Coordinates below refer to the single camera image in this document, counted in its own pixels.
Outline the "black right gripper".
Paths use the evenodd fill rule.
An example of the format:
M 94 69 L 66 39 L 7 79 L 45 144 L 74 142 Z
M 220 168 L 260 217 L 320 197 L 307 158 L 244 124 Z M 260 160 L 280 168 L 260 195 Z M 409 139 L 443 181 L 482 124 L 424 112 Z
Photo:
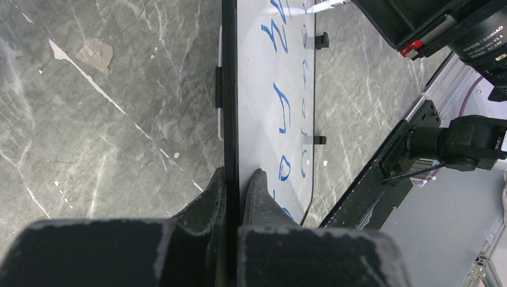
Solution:
M 353 3 L 403 57 L 448 47 L 506 100 L 506 1 L 357 0 Z M 460 19 L 459 10 L 464 18 Z

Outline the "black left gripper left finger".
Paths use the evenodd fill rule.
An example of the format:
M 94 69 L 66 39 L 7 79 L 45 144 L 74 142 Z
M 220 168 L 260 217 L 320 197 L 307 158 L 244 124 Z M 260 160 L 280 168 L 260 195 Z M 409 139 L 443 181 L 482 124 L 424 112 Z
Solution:
M 1 264 L 2 286 L 223 286 L 224 170 L 170 218 L 37 221 Z

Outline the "white whiteboard black frame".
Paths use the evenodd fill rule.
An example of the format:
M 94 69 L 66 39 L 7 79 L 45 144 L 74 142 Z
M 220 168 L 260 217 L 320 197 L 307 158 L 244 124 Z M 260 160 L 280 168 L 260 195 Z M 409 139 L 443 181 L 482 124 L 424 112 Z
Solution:
M 250 179 L 298 225 L 314 190 L 316 1 L 222 1 L 217 89 L 222 94 L 226 186 L 225 278 L 237 285 L 238 230 Z

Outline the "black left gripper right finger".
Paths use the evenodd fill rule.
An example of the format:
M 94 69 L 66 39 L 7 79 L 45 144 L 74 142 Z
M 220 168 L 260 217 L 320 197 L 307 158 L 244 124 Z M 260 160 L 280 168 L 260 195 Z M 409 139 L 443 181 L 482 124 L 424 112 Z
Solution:
M 410 286 L 396 243 L 379 231 L 303 228 L 254 171 L 238 230 L 238 286 Z

